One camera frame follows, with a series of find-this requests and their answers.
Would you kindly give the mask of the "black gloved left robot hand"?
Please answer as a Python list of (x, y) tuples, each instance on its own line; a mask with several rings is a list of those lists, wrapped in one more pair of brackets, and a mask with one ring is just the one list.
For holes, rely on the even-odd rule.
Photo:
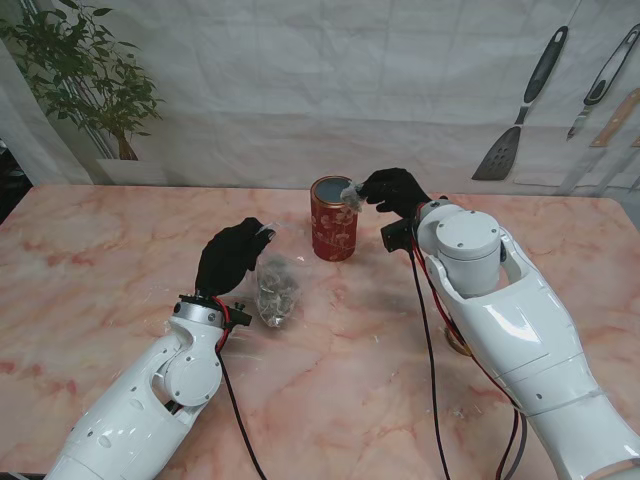
[(195, 291), (218, 297), (234, 290), (248, 271), (255, 270), (258, 257), (274, 236), (274, 230), (254, 217), (218, 232), (202, 250)]

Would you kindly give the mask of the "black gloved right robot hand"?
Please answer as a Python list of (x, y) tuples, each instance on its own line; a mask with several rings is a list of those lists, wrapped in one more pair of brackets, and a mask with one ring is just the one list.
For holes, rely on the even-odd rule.
[(403, 168), (388, 168), (372, 173), (359, 190), (367, 204), (380, 213), (395, 213), (409, 218), (417, 208), (431, 201), (414, 176)]

